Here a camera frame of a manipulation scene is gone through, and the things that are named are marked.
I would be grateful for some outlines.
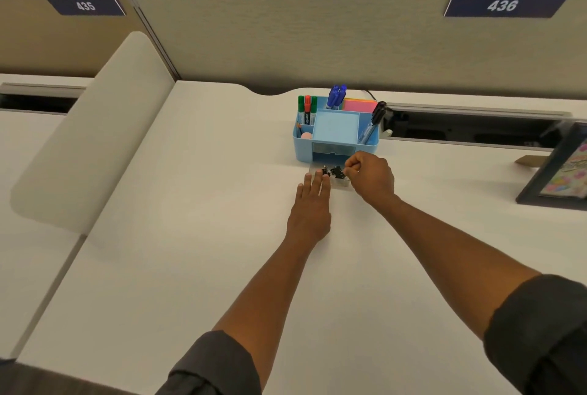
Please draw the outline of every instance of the blue desk organizer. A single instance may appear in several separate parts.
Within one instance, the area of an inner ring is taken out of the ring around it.
[[[344,164],[356,151],[375,153],[379,144],[379,130],[371,134],[365,144],[357,139],[371,121],[371,114],[325,109],[327,97],[318,97],[318,110],[313,125],[302,124],[302,132],[310,132],[312,139],[299,138],[294,125],[295,158],[300,162]]]

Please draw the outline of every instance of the rolled-up sleeve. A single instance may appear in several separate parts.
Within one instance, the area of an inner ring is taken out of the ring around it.
[[[587,287],[541,275],[495,310],[489,360],[524,394],[587,394]]]
[[[260,395],[251,354],[221,330],[204,333],[156,395]]]

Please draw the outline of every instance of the number sign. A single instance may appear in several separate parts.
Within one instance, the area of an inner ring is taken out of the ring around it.
[[[565,0],[450,0],[445,17],[552,18]]]
[[[117,0],[48,0],[59,14],[91,16],[124,16]]]

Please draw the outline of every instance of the person's right hand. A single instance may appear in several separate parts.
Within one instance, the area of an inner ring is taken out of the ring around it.
[[[343,172],[355,191],[375,209],[395,197],[392,170],[384,158],[358,151],[345,162]]]

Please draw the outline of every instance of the hand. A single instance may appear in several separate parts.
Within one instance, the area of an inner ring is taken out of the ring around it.
[[[376,155],[356,152],[345,162],[345,175],[355,191],[375,209],[393,200],[393,174],[387,160]]]
[[[285,237],[314,248],[330,232],[329,201],[330,176],[322,175],[319,170],[312,182],[312,174],[307,173],[304,183],[297,186]]]

